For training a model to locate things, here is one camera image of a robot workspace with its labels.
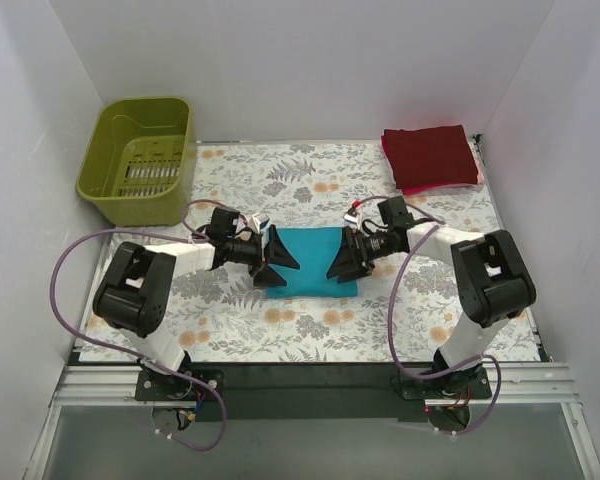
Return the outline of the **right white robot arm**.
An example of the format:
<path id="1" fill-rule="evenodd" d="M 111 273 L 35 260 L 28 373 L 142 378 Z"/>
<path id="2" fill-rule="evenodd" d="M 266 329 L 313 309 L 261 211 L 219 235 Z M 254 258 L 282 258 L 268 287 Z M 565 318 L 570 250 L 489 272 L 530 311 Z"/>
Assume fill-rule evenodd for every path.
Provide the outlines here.
<path id="1" fill-rule="evenodd" d="M 362 279 L 372 274 L 376 260 L 397 253 L 407 261 L 421 255 L 452 266 L 462 307 L 454 332 L 435 351 L 430 370 L 396 366 L 405 377 L 455 397 L 477 377 L 499 331 L 536 301 L 535 285 L 508 231 L 458 230 L 427 214 L 415 218 L 401 196 L 376 200 L 382 226 L 364 227 L 354 202 L 326 276 L 340 283 Z"/>

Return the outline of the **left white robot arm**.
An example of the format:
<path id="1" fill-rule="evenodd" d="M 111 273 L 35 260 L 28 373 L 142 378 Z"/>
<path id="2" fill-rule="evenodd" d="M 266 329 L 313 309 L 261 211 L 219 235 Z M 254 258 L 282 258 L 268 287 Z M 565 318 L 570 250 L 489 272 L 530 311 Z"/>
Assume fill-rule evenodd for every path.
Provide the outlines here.
<path id="1" fill-rule="evenodd" d="M 151 384 L 170 399 L 188 399 L 198 390 L 189 355 L 164 323 L 173 280 L 234 263 L 248 268 L 254 285 L 279 287 L 287 282 L 274 266 L 300 268 L 267 215 L 245 222 L 245 238 L 242 222 L 239 212 L 218 206 L 201 239 L 156 246 L 125 241 L 96 290 L 94 313 L 121 331 Z"/>

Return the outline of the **teal t shirt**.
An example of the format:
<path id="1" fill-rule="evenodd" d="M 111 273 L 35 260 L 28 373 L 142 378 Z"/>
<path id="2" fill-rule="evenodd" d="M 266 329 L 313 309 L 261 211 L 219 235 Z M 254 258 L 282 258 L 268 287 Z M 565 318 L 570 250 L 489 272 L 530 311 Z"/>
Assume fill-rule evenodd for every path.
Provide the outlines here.
<path id="1" fill-rule="evenodd" d="M 340 247 L 340 228 L 281 228 L 278 234 L 300 268 L 273 265 L 272 268 L 283 277 L 287 285 L 268 287 L 269 299 L 352 298 L 358 295 L 355 281 L 340 284 L 336 278 L 326 277 Z"/>

